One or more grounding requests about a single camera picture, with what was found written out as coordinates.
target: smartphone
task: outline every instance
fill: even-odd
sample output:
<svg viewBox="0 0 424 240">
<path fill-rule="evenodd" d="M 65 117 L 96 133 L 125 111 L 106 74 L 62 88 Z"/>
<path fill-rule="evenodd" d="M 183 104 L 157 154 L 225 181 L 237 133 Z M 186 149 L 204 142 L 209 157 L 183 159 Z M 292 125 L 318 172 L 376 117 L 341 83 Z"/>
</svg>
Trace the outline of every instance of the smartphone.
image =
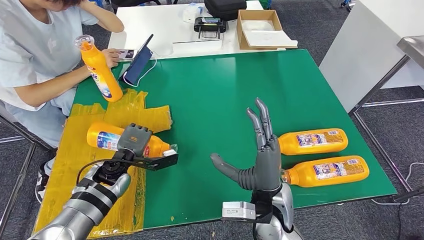
<svg viewBox="0 0 424 240">
<path fill-rule="evenodd" d="M 120 62 L 131 62 L 134 60 L 134 57 L 137 55 L 137 50 L 118 49 L 118 51 L 119 51 Z"/>
</svg>

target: hair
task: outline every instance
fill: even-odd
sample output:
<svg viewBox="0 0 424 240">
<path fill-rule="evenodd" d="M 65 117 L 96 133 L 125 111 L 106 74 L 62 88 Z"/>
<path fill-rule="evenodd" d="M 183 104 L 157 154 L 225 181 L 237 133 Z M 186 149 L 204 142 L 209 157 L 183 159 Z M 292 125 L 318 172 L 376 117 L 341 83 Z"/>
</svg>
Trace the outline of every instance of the hair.
<svg viewBox="0 0 424 240">
<path fill-rule="evenodd" d="M 84 0 L 49 0 L 49 1 L 53 3 L 62 3 L 64 6 L 70 7 L 70 6 L 76 6 Z"/>
</svg>

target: person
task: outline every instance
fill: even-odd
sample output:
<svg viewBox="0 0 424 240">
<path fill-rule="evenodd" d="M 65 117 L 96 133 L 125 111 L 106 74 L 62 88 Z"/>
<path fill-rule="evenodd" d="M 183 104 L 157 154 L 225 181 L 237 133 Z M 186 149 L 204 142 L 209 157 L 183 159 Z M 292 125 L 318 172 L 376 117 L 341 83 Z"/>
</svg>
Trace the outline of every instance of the person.
<svg viewBox="0 0 424 240">
<path fill-rule="evenodd" d="M 0 100 L 19 123 L 58 147 L 76 85 L 90 76 L 74 40 L 82 24 L 111 32 L 124 25 L 117 16 L 87 0 L 0 0 Z M 116 49 L 102 51 L 118 65 Z M 35 187 L 41 202 L 54 159 L 40 166 Z"/>
</svg>

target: black case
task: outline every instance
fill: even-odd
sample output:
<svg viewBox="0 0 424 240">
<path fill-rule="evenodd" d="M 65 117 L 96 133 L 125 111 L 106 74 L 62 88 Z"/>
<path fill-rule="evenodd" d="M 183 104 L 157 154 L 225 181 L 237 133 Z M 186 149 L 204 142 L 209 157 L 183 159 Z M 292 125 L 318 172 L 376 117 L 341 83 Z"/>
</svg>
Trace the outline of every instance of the black case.
<svg viewBox="0 0 424 240">
<path fill-rule="evenodd" d="M 246 0 L 204 0 L 204 5 L 215 18 L 235 20 L 240 9 L 246 9 Z"/>
</svg>

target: light blue shirt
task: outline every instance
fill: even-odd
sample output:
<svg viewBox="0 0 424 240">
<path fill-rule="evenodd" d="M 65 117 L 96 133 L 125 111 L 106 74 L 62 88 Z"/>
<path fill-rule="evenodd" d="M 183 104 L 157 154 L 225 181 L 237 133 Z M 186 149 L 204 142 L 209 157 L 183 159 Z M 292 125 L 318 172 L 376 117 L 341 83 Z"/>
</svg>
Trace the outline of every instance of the light blue shirt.
<svg viewBox="0 0 424 240">
<path fill-rule="evenodd" d="M 74 40 L 82 24 L 99 20 L 77 6 L 47 11 L 49 24 L 35 19 L 19 0 L 0 0 L 0 100 L 29 111 L 14 87 L 43 83 L 72 71 L 81 60 Z"/>
</svg>

